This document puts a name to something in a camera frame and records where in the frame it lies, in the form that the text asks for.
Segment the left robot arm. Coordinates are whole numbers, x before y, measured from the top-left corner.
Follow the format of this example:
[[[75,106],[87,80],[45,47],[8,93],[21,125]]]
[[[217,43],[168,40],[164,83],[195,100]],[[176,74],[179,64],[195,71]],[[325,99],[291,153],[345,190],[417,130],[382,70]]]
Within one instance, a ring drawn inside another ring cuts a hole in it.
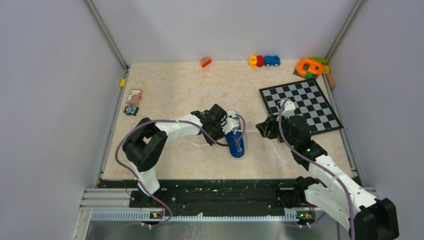
[[[160,202],[160,184],[154,167],[166,143],[187,136],[202,135],[206,143],[212,146],[239,126],[236,115],[228,113],[218,104],[208,110],[192,111],[176,119],[143,118],[121,145],[142,190],[141,200],[149,207]]]

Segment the blue canvas sneaker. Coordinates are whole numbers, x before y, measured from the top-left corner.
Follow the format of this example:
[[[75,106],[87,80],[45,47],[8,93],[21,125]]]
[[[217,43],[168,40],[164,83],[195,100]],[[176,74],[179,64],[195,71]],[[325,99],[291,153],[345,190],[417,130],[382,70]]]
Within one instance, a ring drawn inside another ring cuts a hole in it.
[[[225,136],[225,140],[229,145],[229,154],[235,160],[240,160],[245,154],[245,145],[243,140],[243,130],[241,127],[240,117],[237,116],[237,112],[233,109],[226,111],[228,116],[237,122],[237,127],[233,128]]]

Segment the white shoelace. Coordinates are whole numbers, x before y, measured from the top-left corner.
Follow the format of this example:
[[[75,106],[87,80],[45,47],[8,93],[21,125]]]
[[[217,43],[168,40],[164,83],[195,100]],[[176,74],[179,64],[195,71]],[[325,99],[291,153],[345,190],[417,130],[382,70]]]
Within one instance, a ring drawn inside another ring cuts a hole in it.
[[[251,129],[248,129],[248,130],[245,130],[245,132],[244,132],[245,134],[249,134],[249,135],[252,135],[252,136],[255,136],[255,137],[259,137],[259,133],[257,133],[255,130],[251,130]],[[287,161],[282,157],[282,155],[279,153],[279,151],[278,151],[278,149],[276,148],[276,145],[273,143],[273,141],[272,140],[270,140],[269,138],[261,138],[262,140],[264,140],[264,141],[267,141],[271,146],[272,146],[272,149],[273,149],[273,151],[274,151],[274,153],[275,153],[275,155],[278,157],[278,159],[281,161],[281,163],[283,164],[283,165],[286,165],[287,164]],[[192,139],[190,139],[189,137],[187,138],[187,140],[192,144],[192,145],[194,145],[194,146],[196,146],[196,147],[205,147],[205,146],[207,146],[208,144],[207,143],[198,143],[198,142],[195,142],[195,141],[193,141]]]

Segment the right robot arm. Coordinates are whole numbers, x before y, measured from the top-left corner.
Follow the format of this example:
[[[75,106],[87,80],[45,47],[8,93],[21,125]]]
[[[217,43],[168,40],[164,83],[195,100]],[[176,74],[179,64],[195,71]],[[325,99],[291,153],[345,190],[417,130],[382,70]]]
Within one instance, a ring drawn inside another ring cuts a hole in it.
[[[298,177],[285,207],[312,204],[333,218],[352,240],[394,240],[399,237],[395,204],[379,199],[356,183],[312,140],[310,126],[302,115],[269,116],[256,128],[266,139],[285,143],[294,160],[310,177]]]

